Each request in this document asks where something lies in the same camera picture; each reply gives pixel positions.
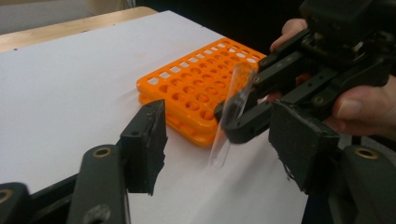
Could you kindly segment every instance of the dark background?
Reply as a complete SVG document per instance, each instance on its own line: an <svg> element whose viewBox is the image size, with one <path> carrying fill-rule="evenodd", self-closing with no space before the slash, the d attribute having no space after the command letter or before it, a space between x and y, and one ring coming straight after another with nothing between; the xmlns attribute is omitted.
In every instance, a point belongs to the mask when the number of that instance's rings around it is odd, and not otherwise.
<svg viewBox="0 0 396 224"><path fill-rule="evenodd" d="M137 0L139 6L171 10L208 29L268 54L283 24L300 17L303 0Z"/></svg>

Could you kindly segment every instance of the white table surface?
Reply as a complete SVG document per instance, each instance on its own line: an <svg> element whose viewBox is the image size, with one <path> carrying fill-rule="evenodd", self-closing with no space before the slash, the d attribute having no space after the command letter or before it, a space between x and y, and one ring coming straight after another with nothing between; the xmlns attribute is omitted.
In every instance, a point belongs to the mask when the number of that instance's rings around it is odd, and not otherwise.
<svg viewBox="0 0 396 224"><path fill-rule="evenodd" d="M167 11L0 53L0 183L31 193L78 172L92 147L115 144L140 107L136 81L222 36ZM130 194L132 223L300 223L306 196L267 133L210 150L168 128L154 196Z"/></svg>

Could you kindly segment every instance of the human hand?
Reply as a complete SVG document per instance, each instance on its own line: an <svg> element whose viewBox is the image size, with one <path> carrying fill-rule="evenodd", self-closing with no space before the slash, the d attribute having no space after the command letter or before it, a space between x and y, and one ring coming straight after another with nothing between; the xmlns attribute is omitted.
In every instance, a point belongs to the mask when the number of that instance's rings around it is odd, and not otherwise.
<svg viewBox="0 0 396 224"><path fill-rule="evenodd" d="M303 19L285 23L282 36L270 50L307 28ZM267 96L267 101L280 98L279 92ZM335 101L332 115L324 121L339 133L351 135L380 135L396 141L396 77L390 76L384 87L359 86L342 93Z"/></svg>

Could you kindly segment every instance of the clear plastic tube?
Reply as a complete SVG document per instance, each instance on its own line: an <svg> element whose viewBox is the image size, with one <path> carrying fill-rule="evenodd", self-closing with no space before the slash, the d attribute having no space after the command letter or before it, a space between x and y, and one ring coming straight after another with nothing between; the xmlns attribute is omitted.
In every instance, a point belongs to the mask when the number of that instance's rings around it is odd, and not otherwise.
<svg viewBox="0 0 396 224"><path fill-rule="evenodd" d="M209 164L212 166L220 168L227 159L232 144L222 130L222 126L235 121L242 115L256 74L256 68L248 63L239 63L233 69L230 89L224 102L221 120L210 153Z"/></svg>

